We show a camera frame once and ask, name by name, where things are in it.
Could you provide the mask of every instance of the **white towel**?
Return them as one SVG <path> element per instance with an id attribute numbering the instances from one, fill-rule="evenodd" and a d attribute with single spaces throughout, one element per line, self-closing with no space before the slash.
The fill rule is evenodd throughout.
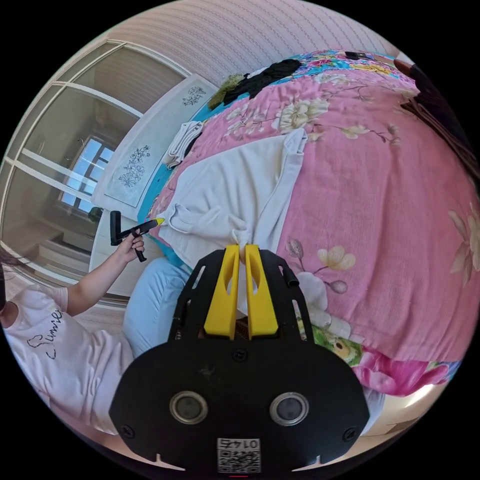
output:
<path id="1" fill-rule="evenodd" d="M 175 138 L 168 147 L 167 155 L 163 159 L 163 163 L 169 169 L 182 163 L 187 147 L 193 139 L 200 135 L 203 126 L 204 124 L 201 121 L 189 121 L 181 124 L 180 130 L 175 135 Z"/>
<path id="2" fill-rule="evenodd" d="M 249 73 L 247 75 L 248 79 L 251 79 L 252 77 L 255 77 L 256 75 L 261 74 L 264 70 L 266 70 L 268 67 L 264 66 L 263 68 L 260 68 L 259 70 L 255 70 L 252 73 Z"/>
<path id="3" fill-rule="evenodd" d="M 199 161 L 178 178 L 161 239 L 190 268 L 227 245 L 277 251 L 292 191 L 303 163 L 307 134 L 253 141 Z M 246 314 L 246 273 L 240 267 L 238 310 Z"/>

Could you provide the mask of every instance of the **bed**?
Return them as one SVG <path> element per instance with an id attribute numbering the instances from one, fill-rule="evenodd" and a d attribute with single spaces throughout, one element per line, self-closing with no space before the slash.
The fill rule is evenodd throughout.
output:
<path id="1" fill-rule="evenodd" d="M 477 323 L 475 186 L 444 140 L 401 108 L 417 90 L 391 58 L 336 50 L 294 58 L 301 67 L 255 98 L 197 113 L 202 135 L 178 167 L 158 170 L 138 220 L 165 210 L 189 166 L 304 128 L 276 253 L 297 274 L 315 341 L 377 392 L 403 397 L 445 383 Z M 193 267 L 160 228 L 149 236 L 163 253 Z"/>

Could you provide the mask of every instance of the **white cloth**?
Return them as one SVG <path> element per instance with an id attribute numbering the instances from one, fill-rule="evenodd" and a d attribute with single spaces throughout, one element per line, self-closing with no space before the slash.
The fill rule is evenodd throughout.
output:
<path id="1" fill-rule="evenodd" d="M 365 395 L 366 404 L 368 405 L 368 411 L 370 412 L 370 418 L 365 425 L 360 435 L 365 435 L 374 426 L 375 422 L 379 419 L 384 410 L 385 394 L 379 393 L 371 388 L 363 387 L 363 394 Z"/>
<path id="2" fill-rule="evenodd" d="M 307 135 L 299 128 L 195 163 L 180 175 L 158 235 L 190 268 L 227 245 L 277 251 Z M 245 267 L 238 309 L 247 314 Z"/>
<path id="3" fill-rule="evenodd" d="M 85 330 L 66 313 L 68 290 L 34 285 L 12 300 L 13 325 L 3 331 L 20 368 L 39 396 L 91 427 L 116 434 L 109 409 L 133 361 L 126 338 Z"/>
<path id="4" fill-rule="evenodd" d="M 201 121 L 189 121 L 181 124 L 180 130 L 175 135 L 175 138 L 168 147 L 167 155 L 163 159 L 163 163 L 169 169 L 182 163 L 187 147 L 193 139 L 196 139 L 200 135 L 203 126 L 204 124 Z"/>
<path id="5" fill-rule="evenodd" d="M 254 77 L 255 75 L 258 75 L 258 74 L 261 74 L 264 70 L 266 70 L 268 67 L 267 66 L 264 66 L 263 68 L 260 68 L 260 70 L 255 70 L 253 71 L 252 73 L 249 73 L 246 77 L 248 79 L 251 79 L 252 77 Z"/>

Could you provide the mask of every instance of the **hand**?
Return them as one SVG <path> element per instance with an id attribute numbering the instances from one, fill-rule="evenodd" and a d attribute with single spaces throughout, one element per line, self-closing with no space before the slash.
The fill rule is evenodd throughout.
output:
<path id="1" fill-rule="evenodd" d="M 144 241 L 142 236 L 138 236 L 135 238 L 131 233 L 117 247 L 117 249 L 115 250 L 115 255 L 118 257 L 119 262 L 124 262 L 125 264 L 128 264 L 129 262 L 137 258 L 135 250 L 143 252 L 145 250 Z"/>

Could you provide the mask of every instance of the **striped wallpaper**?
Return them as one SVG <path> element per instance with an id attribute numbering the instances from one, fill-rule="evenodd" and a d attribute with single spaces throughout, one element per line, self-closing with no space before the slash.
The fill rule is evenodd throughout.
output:
<path id="1" fill-rule="evenodd" d="M 108 32 L 169 57 L 219 86 L 289 56 L 322 49 L 396 56 L 387 40 L 340 13 L 301 0 L 179 0 Z"/>

